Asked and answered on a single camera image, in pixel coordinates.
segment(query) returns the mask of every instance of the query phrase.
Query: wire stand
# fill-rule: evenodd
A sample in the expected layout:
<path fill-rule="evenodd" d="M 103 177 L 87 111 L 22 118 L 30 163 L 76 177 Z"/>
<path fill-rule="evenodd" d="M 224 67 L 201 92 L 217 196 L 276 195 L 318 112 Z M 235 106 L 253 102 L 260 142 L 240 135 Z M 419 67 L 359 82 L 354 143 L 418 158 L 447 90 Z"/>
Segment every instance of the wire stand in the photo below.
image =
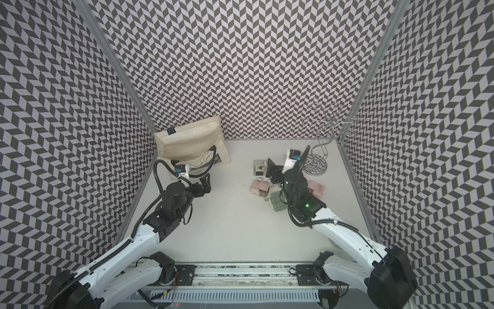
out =
<path fill-rule="evenodd" d="M 319 176 L 324 174 L 328 169 L 328 163 L 326 161 L 326 159 L 328 158 L 328 149 L 326 148 L 326 145 L 331 143 L 336 138 L 336 125 L 352 124 L 355 123 L 355 120 L 352 119 L 352 121 L 349 122 L 338 122 L 334 119 L 333 115 L 329 114 L 324 120 L 318 120 L 308 117 L 304 120 L 304 125 L 306 127 L 310 127 L 314 122 L 319 123 L 319 125 L 317 126 L 317 140 L 319 144 L 312 147 L 310 154 L 305 160 L 304 171 L 310 175 Z M 317 147 L 320 147 L 323 151 L 322 156 L 314 153 L 314 149 L 316 149 Z"/>

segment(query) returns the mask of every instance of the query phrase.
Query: beige bag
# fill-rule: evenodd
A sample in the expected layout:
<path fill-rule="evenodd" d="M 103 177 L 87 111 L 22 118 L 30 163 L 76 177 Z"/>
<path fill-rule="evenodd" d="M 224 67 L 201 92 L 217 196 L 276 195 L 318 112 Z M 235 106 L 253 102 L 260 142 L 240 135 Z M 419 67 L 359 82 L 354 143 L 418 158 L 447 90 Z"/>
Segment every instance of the beige bag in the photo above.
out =
<path fill-rule="evenodd" d="M 188 164 L 191 172 L 207 168 L 213 156 L 213 151 L 210 150 L 213 145 L 216 146 L 214 165 L 231 162 L 225 147 L 219 116 L 170 128 L 155 133 L 154 136 L 158 157 L 166 161 L 170 167 L 176 164 Z"/>

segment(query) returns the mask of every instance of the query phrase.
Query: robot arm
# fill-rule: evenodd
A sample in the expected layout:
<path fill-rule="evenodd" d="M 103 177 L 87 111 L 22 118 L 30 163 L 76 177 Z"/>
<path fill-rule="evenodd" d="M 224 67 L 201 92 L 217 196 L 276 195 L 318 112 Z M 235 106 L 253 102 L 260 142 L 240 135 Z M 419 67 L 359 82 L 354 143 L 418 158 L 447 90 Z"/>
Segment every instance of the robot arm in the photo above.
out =
<path fill-rule="evenodd" d="M 131 235 L 100 258 L 77 269 L 75 273 L 70 274 L 66 270 L 58 274 L 48 290 L 46 309 L 111 308 L 143 286 L 156 281 L 164 284 L 172 282 L 175 274 L 174 260 L 162 252 L 151 255 L 143 265 L 128 273 L 121 272 L 170 235 L 192 207 L 193 199 L 209 193 L 211 186 L 209 174 L 204 174 L 200 178 L 202 184 L 192 184 L 185 177 L 182 179 L 189 187 L 186 188 L 181 182 L 173 182 L 163 190 L 156 172 L 157 163 L 166 162 L 158 160 L 154 166 L 160 196 L 145 210 Z M 157 203 L 159 205 L 156 210 L 144 218 Z"/>
<path fill-rule="evenodd" d="M 285 173 L 268 159 L 266 176 L 281 184 L 288 215 L 295 225 L 321 232 L 356 261 L 326 251 L 314 262 L 314 276 L 323 284 L 341 281 L 358 288 L 380 309 L 401 309 L 418 287 L 407 254 L 365 237 L 308 191 L 302 168 L 309 150 L 307 146 L 300 160 Z"/>

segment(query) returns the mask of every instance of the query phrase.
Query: chevron patterned wall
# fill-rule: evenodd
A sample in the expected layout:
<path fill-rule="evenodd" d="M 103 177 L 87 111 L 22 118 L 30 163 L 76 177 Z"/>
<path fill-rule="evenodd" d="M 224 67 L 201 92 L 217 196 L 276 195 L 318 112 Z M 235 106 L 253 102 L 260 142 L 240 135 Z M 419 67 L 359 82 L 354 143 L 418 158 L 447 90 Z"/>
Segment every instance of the chevron patterned wall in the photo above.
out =
<path fill-rule="evenodd" d="M 494 308 L 494 0 L 414 1 L 346 147 L 421 308 Z"/>
<path fill-rule="evenodd" d="M 160 130 L 219 115 L 227 138 L 276 138 L 345 119 L 396 0 L 88 2 Z"/>
<path fill-rule="evenodd" d="M 0 308 L 34 308 L 111 247 L 154 143 L 68 0 L 0 22 Z"/>

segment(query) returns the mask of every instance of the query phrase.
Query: pink box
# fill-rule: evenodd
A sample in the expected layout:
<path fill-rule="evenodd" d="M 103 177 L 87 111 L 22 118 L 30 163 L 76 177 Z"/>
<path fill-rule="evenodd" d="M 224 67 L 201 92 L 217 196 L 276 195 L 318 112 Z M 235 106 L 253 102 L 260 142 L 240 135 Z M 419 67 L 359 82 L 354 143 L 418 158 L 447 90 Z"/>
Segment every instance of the pink box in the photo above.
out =
<path fill-rule="evenodd" d="M 261 197 L 268 196 L 269 182 L 262 181 L 261 178 L 254 180 L 250 187 L 250 192 Z"/>
<path fill-rule="evenodd" d="M 313 180 L 309 181 L 308 187 L 309 192 L 318 199 L 321 199 L 323 197 L 324 191 L 326 190 L 326 187 L 323 184 L 320 184 Z"/>

